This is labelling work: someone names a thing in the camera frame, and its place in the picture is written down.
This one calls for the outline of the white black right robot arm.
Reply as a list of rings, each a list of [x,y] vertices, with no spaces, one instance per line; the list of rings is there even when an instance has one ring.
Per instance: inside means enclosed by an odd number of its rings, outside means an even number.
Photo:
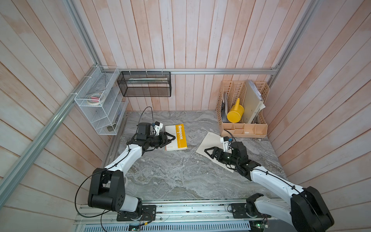
[[[325,232],[334,225],[334,218],[317,189],[295,185],[268,171],[249,158],[241,142],[229,141],[227,147],[231,152],[218,147],[204,151],[210,158],[278,196],[271,199],[255,193],[246,199],[244,210],[236,209],[235,214],[250,218],[272,216],[292,225],[298,232]]]

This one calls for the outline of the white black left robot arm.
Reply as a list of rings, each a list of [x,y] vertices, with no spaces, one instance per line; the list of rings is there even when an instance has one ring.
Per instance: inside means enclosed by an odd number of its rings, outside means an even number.
[[[139,123],[121,155],[106,167],[94,170],[88,195],[89,207],[114,212],[139,211],[141,200],[126,194],[124,177],[144,153],[163,148],[176,139],[175,135],[163,131],[162,126],[160,122]]]

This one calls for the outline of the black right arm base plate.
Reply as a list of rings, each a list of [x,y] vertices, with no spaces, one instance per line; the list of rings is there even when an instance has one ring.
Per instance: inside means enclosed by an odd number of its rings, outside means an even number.
[[[227,211],[233,214],[234,219],[249,218],[257,220],[259,218],[271,218],[270,215],[258,212],[255,204],[249,201],[246,203],[230,204],[227,207]]]

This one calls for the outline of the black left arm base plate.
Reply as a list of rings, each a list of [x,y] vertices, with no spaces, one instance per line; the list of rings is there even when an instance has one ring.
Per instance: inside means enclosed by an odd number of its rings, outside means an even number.
[[[156,219],[156,212],[156,205],[144,205],[140,206],[140,209],[134,212],[119,211],[117,221],[154,221]]]

